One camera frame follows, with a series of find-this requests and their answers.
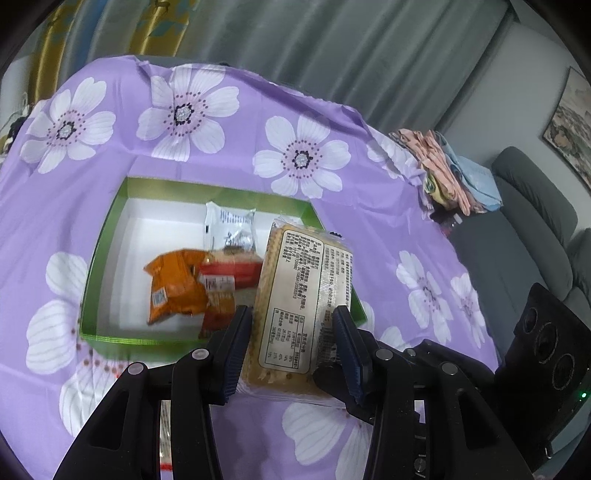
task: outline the orange snack package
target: orange snack package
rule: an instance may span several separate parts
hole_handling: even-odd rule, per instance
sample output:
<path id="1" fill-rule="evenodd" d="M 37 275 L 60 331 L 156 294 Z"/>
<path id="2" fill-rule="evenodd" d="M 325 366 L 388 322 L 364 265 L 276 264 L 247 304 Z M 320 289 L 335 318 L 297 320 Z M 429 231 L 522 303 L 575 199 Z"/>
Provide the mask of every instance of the orange snack package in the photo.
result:
<path id="1" fill-rule="evenodd" d="M 152 276 L 149 325 L 175 313 L 197 315 L 206 311 L 205 287 L 197 281 L 205 256 L 201 250 L 176 250 L 159 255 L 144 267 Z"/>
<path id="2" fill-rule="evenodd" d="M 240 248 L 228 247 L 207 254 L 199 275 L 207 293 L 199 338 L 209 338 L 214 331 L 227 328 L 236 305 L 254 305 L 261 269 L 262 258 Z"/>

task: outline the folded clothes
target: folded clothes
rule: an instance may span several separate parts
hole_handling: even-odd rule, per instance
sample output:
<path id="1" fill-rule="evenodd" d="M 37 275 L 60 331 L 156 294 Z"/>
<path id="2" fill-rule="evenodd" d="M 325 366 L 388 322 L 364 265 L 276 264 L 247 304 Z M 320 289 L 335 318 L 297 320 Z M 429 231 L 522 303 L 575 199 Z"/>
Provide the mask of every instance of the folded clothes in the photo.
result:
<path id="1" fill-rule="evenodd" d="M 446 210 L 452 210 L 455 207 L 455 203 L 453 205 L 450 205 L 449 201 L 443 196 L 437 180 L 435 179 L 435 177 L 433 177 L 433 174 L 430 171 L 427 171 L 427 176 L 425 177 L 423 189 L 439 205 L 443 205 Z"/>
<path id="2" fill-rule="evenodd" d="M 435 139 L 445 153 L 452 172 L 473 198 L 489 212 L 498 210 L 503 203 L 492 172 L 468 158 L 456 155 L 441 133 L 435 132 Z"/>
<path id="3" fill-rule="evenodd" d="M 449 201 L 451 207 L 458 205 L 464 215 L 470 215 L 470 200 L 462 185 L 452 173 L 445 153 L 439 143 L 429 131 L 426 135 L 402 128 L 398 131 L 400 139 L 406 147 L 417 157 L 417 160 L 436 180 L 442 195 Z"/>

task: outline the sofa cushion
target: sofa cushion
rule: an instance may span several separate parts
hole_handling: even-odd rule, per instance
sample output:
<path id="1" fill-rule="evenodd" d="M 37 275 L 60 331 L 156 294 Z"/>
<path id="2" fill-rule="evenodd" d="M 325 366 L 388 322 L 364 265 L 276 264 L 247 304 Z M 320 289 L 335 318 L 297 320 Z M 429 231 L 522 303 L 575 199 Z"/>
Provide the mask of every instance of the sofa cushion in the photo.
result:
<path id="1" fill-rule="evenodd" d="M 573 267 L 574 284 L 578 286 L 591 303 L 591 228 L 587 228 L 575 245 L 569 249 Z"/>
<path id="2" fill-rule="evenodd" d="M 515 147 L 508 147 L 492 164 L 498 177 L 516 188 L 537 210 L 563 246 L 568 245 L 579 223 L 569 201 L 546 175 Z"/>
<path id="3" fill-rule="evenodd" d="M 585 294 L 578 287 L 573 287 L 563 302 L 570 311 L 591 328 L 591 306 Z"/>
<path id="4" fill-rule="evenodd" d="M 470 215 L 449 236 L 478 292 L 480 309 L 499 357 L 513 341 L 531 286 L 545 286 L 537 265 L 501 213 Z"/>
<path id="5" fill-rule="evenodd" d="M 548 289 L 564 300 L 573 287 L 569 256 L 533 205 L 505 180 L 495 180 L 503 198 L 501 212 L 534 259 Z"/>

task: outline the white flower print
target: white flower print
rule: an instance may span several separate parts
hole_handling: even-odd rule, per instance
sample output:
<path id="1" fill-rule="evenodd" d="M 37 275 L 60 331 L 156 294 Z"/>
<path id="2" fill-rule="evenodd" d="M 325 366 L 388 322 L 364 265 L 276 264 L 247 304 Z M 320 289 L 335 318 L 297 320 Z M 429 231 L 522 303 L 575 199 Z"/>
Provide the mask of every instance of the white flower print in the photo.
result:
<path id="1" fill-rule="evenodd" d="M 173 68 L 168 82 L 159 76 L 150 78 L 153 107 L 140 115 L 136 135 L 141 140 L 164 135 L 152 151 L 154 157 L 187 161 L 191 143 L 204 153 L 223 148 L 223 128 L 212 118 L 229 117 L 238 111 L 239 90 L 224 87 L 207 92 L 219 85 L 225 74 L 226 69 L 219 65 L 199 69 L 181 65 Z"/>
<path id="2" fill-rule="evenodd" d="M 56 168 L 66 154 L 72 160 L 86 160 L 96 154 L 90 145 L 102 145 L 113 135 L 116 116 L 113 112 L 98 112 L 89 116 L 105 98 L 107 85 L 89 77 L 78 85 L 72 99 L 70 90 L 55 95 L 49 116 L 38 111 L 27 134 L 41 140 L 28 140 L 21 148 L 21 157 L 28 163 L 39 164 L 38 172 Z"/>
<path id="3" fill-rule="evenodd" d="M 110 361 L 100 357 L 87 344 L 76 372 L 60 390 L 60 416 L 70 435 L 76 437 L 129 362 Z"/>
<path id="4" fill-rule="evenodd" d="M 388 172 L 390 178 L 399 179 L 402 177 L 399 167 L 396 165 L 397 161 L 404 161 L 400 158 L 400 147 L 396 143 L 386 137 L 386 135 L 377 131 L 368 125 L 373 139 L 367 143 L 368 158 L 374 162 L 384 162 L 382 168 Z"/>
<path id="5" fill-rule="evenodd" d="M 32 372 L 49 375 L 74 360 L 80 348 L 77 320 L 87 275 L 82 257 L 58 252 L 49 259 L 45 278 L 57 298 L 37 310 L 29 322 L 26 363 Z"/>
<path id="6" fill-rule="evenodd" d="M 49 100 L 39 100 L 35 106 L 33 107 L 33 110 L 31 110 L 31 114 L 29 115 L 29 118 L 31 120 L 33 120 L 34 118 L 37 118 L 37 116 L 41 113 L 41 111 L 45 108 L 45 106 L 47 105 L 47 102 Z"/>
<path id="7" fill-rule="evenodd" d="M 301 115 L 297 133 L 282 116 L 265 124 L 267 140 L 275 150 L 262 150 L 252 159 L 256 175 L 264 179 L 282 177 L 271 183 L 273 192 L 293 196 L 301 192 L 311 199 L 322 198 L 323 189 L 340 192 L 343 182 L 329 170 L 340 170 L 351 159 L 349 146 L 342 140 L 324 143 L 330 134 L 328 120 L 311 113 Z"/>
<path id="8" fill-rule="evenodd" d="M 486 323 L 480 311 L 478 293 L 470 282 L 470 275 L 464 273 L 461 277 L 452 278 L 452 295 L 466 316 L 467 325 L 478 348 L 485 342 L 484 332 Z"/>
<path id="9" fill-rule="evenodd" d="M 374 310 L 362 301 L 367 322 L 361 328 L 374 332 Z M 396 326 L 390 326 L 380 341 L 403 351 L 405 343 Z M 372 427 L 364 421 L 351 417 L 341 408 L 292 403 L 287 407 L 281 422 L 283 431 L 295 443 L 295 458 L 302 465 L 311 465 L 324 458 L 334 448 L 350 422 L 353 429 L 337 460 L 336 480 L 360 480 L 363 478 L 369 453 Z"/>
<path id="10" fill-rule="evenodd" d="M 441 295 L 441 289 L 431 272 L 425 270 L 416 255 L 407 251 L 400 252 L 401 263 L 396 269 L 396 276 L 411 289 L 408 305 L 418 325 L 425 329 L 433 321 L 433 331 L 437 341 L 445 345 L 452 339 L 447 322 L 452 320 L 452 311 Z"/>

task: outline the curtain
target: curtain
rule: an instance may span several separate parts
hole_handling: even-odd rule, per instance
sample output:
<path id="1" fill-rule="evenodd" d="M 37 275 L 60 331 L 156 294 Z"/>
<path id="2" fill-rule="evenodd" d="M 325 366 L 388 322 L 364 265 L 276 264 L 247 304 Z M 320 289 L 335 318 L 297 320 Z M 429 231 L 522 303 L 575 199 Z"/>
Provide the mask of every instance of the curtain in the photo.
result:
<path id="1" fill-rule="evenodd" d="M 99 57 L 175 56 L 225 62 L 350 105 L 381 131 L 434 128 L 446 112 L 449 119 L 450 106 L 460 105 L 458 97 L 469 94 L 463 89 L 466 82 L 475 83 L 475 70 L 483 70 L 482 59 L 509 11 L 506 0 L 66 4 L 69 14 L 48 26 L 37 46 L 40 62 L 30 90 L 34 99 L 50 96 Z"/>

